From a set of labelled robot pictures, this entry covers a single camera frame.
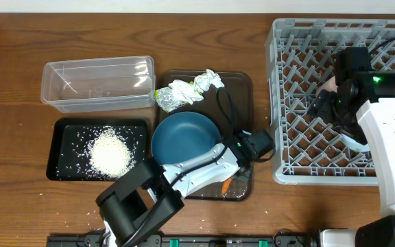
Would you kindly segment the pink white cup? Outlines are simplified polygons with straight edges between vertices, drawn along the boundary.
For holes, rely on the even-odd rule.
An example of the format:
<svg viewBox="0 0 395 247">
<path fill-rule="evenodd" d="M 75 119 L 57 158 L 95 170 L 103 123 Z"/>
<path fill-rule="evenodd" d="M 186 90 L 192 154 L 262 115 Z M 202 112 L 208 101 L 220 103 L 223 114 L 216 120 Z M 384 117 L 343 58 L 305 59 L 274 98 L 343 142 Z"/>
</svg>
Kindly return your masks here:
<svg viewBox="0 0 395 247">
<path fill-rule="evenodd" d="M 331 77 L 325 83 L 323 83 L 315 93 L 315 96 L 318 97 L 322 90 L 337 92 L 338 85 L 336 85 L 335 76 Z"/>
</svg>

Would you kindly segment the light blue bowl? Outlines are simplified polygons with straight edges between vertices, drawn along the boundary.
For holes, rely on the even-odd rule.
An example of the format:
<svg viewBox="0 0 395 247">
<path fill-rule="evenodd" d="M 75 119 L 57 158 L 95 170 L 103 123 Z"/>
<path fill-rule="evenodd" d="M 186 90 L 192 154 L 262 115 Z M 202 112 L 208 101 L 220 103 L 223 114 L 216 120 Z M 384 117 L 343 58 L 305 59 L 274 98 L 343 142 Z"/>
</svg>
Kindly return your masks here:
<svg viewBox="0 0 395 247">
<path fill-rule="evenodd" d="M 341 134 L 341 136 L 342 136 L 342 142 L 350 150 L 353 150 L 354 152 L 369 152 L 370 151 L 370 147 L 368 144 L 365 144 L 365 145 L 360 144 L 345 134 Z"/>
</svg>

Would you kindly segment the orange carrot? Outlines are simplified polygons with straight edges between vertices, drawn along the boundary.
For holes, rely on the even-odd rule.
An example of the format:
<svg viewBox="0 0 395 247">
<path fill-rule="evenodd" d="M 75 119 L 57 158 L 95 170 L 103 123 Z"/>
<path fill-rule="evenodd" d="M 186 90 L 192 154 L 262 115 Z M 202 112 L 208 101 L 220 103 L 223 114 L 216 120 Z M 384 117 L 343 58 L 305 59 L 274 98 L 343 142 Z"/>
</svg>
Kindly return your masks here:
<svg viewBox="0 0 395 247">
<path fill-rule="evenodd" d="M 232 178 L 229 178 L 227 180 L 225 180 L 222 184 L 222 190 L 221 193 L 222 194 L 226 194 L 228 192 L 228 189 L 230 188 L 230 184 L 232 182 Z"/>
</svg>

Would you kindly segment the dark blue plate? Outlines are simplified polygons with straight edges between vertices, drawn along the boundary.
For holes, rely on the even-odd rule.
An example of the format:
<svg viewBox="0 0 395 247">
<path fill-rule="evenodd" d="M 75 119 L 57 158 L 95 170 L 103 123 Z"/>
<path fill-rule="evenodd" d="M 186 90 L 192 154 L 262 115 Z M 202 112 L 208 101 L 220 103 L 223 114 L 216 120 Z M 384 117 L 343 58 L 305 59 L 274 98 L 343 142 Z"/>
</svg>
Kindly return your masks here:
<svg viewBox="0 0 395 247">
<path fill-rule="evenodd" d="M 221 139 L 217 126 L 206 116 L 180 112 L 168 116 L 152 135 L 152 156 L 159 165 L 187 161 L 208 152 Z"/>
</svg>

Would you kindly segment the white paper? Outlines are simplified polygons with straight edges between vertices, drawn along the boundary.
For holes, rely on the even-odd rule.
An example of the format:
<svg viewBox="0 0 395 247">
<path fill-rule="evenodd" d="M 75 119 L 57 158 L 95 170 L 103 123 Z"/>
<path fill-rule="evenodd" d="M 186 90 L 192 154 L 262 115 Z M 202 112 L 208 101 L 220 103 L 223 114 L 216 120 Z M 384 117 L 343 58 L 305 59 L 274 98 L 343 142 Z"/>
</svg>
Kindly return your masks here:
<svg viewBox="0 0 395 247">
<path fill-rule="evenodd" d="M 210 69 L 207 69 L 205 73 L 196 76 L 193 81 L 193 88 L 199 93 L 208 91 L 211 85 L 216 89 L 224 87 L 224 83 L 220 76 Z"/>
</svg>

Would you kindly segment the foil wrapper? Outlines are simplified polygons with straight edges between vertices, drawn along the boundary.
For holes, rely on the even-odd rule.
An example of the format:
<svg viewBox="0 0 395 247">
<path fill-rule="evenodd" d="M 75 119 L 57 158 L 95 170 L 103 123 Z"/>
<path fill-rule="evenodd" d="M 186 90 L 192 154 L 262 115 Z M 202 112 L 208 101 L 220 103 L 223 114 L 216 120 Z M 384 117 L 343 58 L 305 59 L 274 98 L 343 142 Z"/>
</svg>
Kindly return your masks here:
<svg viewBox="0 0 395 247">
<path fill-rule="evenodd" d="M 204 97 L 192 82 L 174 80 L 168 86 L 155 90 L 154 99 L 161 109 L 170 113 L 187 104 L 200 102 Z"/>
</svg>

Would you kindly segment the pile of white rice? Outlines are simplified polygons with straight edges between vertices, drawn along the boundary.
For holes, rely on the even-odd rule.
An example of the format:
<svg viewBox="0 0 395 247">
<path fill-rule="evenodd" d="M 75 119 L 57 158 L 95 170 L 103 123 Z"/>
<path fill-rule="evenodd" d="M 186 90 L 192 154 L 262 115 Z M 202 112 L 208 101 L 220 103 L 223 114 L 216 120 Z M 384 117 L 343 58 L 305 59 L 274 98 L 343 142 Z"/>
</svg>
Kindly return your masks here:
<svg viewBox="0 0 395 247">
<path fill-rule="evenodd" d="M 134 167 L 133 154 L 125 139 L 106 126 L 86 146 L 91 169 L 107 179 L 118 179 Z"/>
</svg>

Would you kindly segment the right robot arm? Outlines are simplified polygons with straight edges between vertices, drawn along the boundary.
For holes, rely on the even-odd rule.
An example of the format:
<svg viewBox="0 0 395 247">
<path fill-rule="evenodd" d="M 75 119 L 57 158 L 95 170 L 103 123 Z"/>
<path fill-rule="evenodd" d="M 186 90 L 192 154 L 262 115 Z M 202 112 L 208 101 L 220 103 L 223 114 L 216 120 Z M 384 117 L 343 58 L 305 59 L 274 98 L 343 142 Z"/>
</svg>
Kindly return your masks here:
<svg viewBox="0 0 395 247">
<path fill-rule="evenodd" d="M 395 73 L 331 78 L 318 89 L 308 114 L 369 147 L 381 202 L 380 219 L 357 230 L 322 230 L 319 246 L 395 246 Z"/>
</svg>

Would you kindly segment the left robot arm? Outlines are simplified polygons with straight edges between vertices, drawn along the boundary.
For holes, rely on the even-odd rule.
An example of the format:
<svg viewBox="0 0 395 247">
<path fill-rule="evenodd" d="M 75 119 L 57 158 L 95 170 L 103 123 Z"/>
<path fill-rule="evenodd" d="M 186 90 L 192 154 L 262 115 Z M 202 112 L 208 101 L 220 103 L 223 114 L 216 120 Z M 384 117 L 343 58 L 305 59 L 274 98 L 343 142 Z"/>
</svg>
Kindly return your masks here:
<svg viewBox="0 0 395 247">
<path fill-rule="evenodd" d="M 258 156 L 248 137 L 233 137 L 187 161 L 159 165 L 154 158 L 133 167 L 96 199 L 116 246 L 136 246 L 184 206 L 191 193 L 238 176 Z"/>
</svg>

